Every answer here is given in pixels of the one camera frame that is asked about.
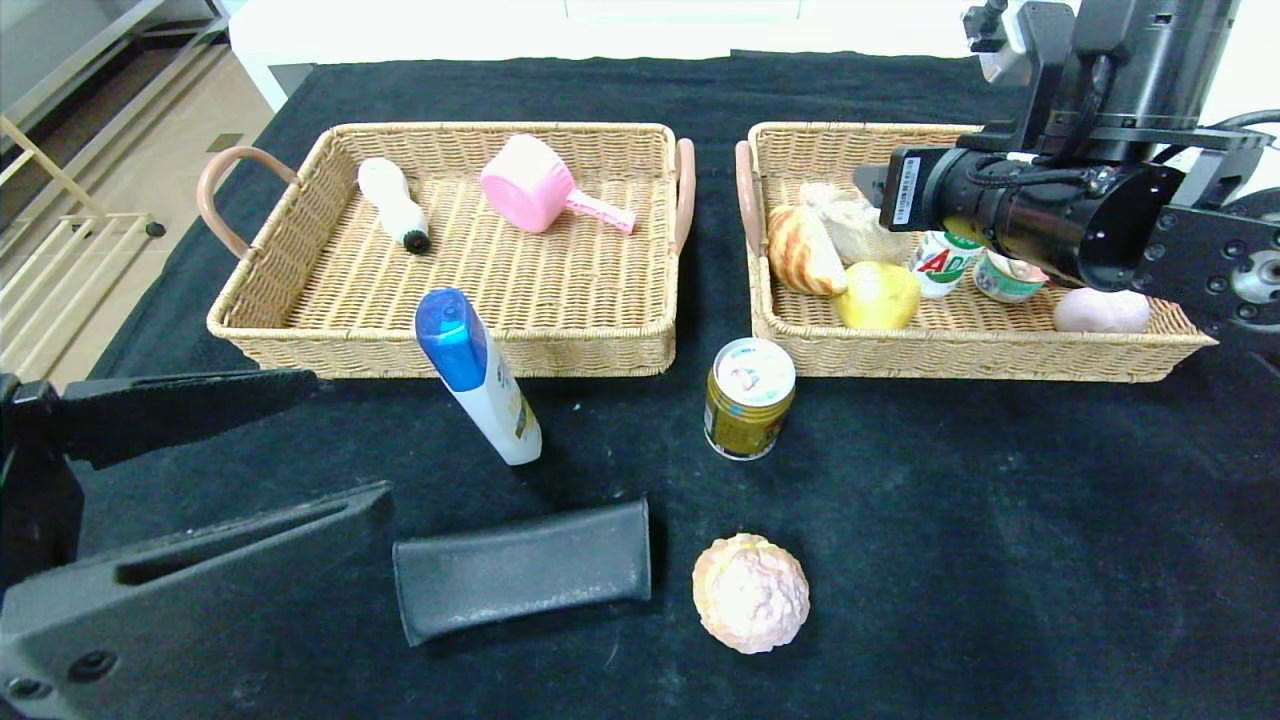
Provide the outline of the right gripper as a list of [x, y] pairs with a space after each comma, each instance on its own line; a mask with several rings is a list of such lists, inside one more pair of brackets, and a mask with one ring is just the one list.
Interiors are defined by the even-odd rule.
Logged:
[[1096, 275], [1089, 255], [1100, 168], [1047, 156], [902, 146], [852, 170], [856, 190], [893, 232], [945, 231], [1050, 275]]

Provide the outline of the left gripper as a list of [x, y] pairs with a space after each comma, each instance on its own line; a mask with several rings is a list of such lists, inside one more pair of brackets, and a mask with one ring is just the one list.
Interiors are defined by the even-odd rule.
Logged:
[[328, 573], [383, 537], [390, 486], [74, 561], [84, 493], [67, 456], [109, 468], [283, 413], [317, 386], [307, 370], [237, 370], [81, 380], [59, 396], [3, 375], [3, 698], [17, 714], [209, 717], [255, 705], [262, 643], [300, 625]]

